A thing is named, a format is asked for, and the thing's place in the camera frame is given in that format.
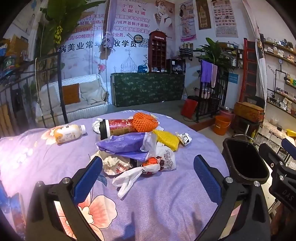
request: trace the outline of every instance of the white plastic bag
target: white plastic bag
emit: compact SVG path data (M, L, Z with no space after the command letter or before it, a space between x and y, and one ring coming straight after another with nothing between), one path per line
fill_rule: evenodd
M160 170L159 164L150 164L144 167L135 167L124 173L120 174L118 177L115 177L112 181L112 184L115 187L121 187L119 192L117 193L118 197L121 199L124 195L131 189L134 182L138 179L138 177L145 172L155 173Z
M175 153L161 142L156 144L156 158L160 158L161 171L171 171L176 168Z

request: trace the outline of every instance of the yellow foam fruit net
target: yellow foam fruit net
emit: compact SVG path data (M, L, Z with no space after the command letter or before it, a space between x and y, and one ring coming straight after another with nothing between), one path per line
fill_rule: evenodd
M173 151L178 150L179 139L177 136L168 131L153 130L152 132L157 135L157 141L165 144Z

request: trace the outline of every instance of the banner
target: banner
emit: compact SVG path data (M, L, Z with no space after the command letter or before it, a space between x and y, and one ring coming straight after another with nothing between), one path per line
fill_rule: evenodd
M211 18L207 0L196 0L199 30L211 27Z
M230 0L214 0L212 3L216 37L238 38L237 24Z
M167 58L175 55L175 5L163 0L117 0L112 30L115 42L106 55L101 51L103 25L107 21L105 4L88 9L81 16L78 27L62 44L62 79L101 74L104 82L112 73L137 72L138 66L148 62L148 39L152 31L167 35ZM142 43L134 36L140 34Z
M181 41L190 41L196 39L194 14L193 14L193 2L192 0L186 1L180 6L179 16L181 19L180 32Z

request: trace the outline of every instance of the purple bedsheet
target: purple bedsheet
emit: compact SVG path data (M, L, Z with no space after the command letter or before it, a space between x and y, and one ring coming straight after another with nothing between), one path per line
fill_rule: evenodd
M124 119L135 112L110 113L100 118ZM186 147L179 145L175 152L176 170L139 177L123 200L118 198L117 189L112 185L113 177L102 171L107 186L96 181L87 200L79 205L87 222L102 240L194 240L217 207L193 169L194 157L201 154L223 176L229 175L216 145L170 117L154 115L165 131L187 132L192 142ZM25 212L37 181L58 183L89 163L89 155L97 152L98 135L91 126L95 120L74 121L74 124L86 126L87 135L62 145L46 145L41 136L47 129L33 129L0 140L0 179L8 196L21 193ZM58 214L65 231L72 236L59 208Z

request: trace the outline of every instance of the orange foam fruit net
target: orange foam fruit net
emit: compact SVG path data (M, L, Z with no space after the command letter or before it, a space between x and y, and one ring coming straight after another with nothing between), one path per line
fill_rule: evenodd
M158 126L158 121L152 116L138 112L133 116L133 127L138 132L150 132Z

